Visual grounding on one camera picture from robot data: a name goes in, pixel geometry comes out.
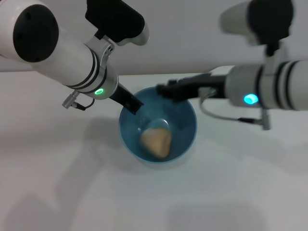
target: gray cable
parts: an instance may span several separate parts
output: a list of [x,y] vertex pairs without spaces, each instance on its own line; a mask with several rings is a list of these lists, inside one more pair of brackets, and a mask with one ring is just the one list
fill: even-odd
[[238,119],[237,118],[230,118],[230,117],[225,117],[225,116],[220,116],[220,115],[216,115],[212,112],[209,112],[208,110],[205,109],[205,107],[203,107],[203,102],[212,97],[213,95],[216,94],[216,90],[215,89],[212,89],[212,88],[200,88],[199,89],[199,97],[200,97],[200,100],[199,100],[199,107],[200,107],[200,110],[206,114],[207,116],[210,116],[212,118],[215,118],[215,119],[222,119],[222,120],[228,120],[228,121],[237,121],[238,122]]

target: white surface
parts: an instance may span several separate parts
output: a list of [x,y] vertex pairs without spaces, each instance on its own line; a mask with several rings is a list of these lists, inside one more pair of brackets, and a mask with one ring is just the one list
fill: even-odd
[[[133,92],[186,75],[122,76]],[[307,112],[272,111],[273,130],[201,114],[187,158],[149,168],[124,148],[121,106],[85,112],[34,72],[0,73],[1,231],[306,231]],[[82,103],[91,99],[80,97]],[[207,107],[258,116],[225,101]]]
[[[261,62],[263,48],[251,48],[241,36],[224,35],[219,16],[245,0],[124,0],[141,13],[150,30],[147,45],[116,47],[111,56],[121,74],[204,72],[226,64]],[[96,28],[85,19],[86,0],[43,0],[59,22],[82,42]],[[308,1],[295,3],[294,24],[288,42],[292,59],[308,57]],[[0,57],[0,70],[27,68]]]

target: bread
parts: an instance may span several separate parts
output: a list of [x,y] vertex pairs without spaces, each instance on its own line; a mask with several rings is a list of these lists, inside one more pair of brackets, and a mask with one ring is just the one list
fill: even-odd
[[164,159],[169,155],[171,132],[165,128],[148,129],[141,134],[141,143],[155,157]]

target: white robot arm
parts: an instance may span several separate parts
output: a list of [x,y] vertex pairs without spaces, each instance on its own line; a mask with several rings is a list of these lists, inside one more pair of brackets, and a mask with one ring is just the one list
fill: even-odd
[[[176,101],[200,97],[201,110],[218,119],[262,125],[270,129],[269,109],[308,110],[308,61],[290,61],[282,39],[289,36],[294,9],[291,0],[252,0],[220,17],[225,33],[245,36],[250,45],[264,45],[264,63],[235,66],[225,76],[171,80],[157,91]],[[238,107],[261,108],[261,119],[228,118],[207,111],[207,98],[228,99]]]
[[75,102],[80,94],[97,100],[111,98],[135,114],[142,106],[118,81],[107,63],[115,46],[144,45],[149,30],[144,18],[121,0],[88,0],[86,18],[98,28],[86,44],[58,26],[39,0],[0,1],[0,54],[30,64],[37,72],[71,88],[63,106],[85,110]]

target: white table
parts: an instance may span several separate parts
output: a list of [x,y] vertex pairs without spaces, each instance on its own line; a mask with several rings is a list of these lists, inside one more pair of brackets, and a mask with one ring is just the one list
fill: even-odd
[[[135,93],[189,75],[120,82]],[[273,130],[262,131],[206,117],[192,100],[193,148],[155,169],[123,146],[115,102],[66,110],[71,90],[40,74],[0,73],[0,82],[1,231],[308,230],[307,112],[272,111]],[[227,101],[206,106],[259,116]]]

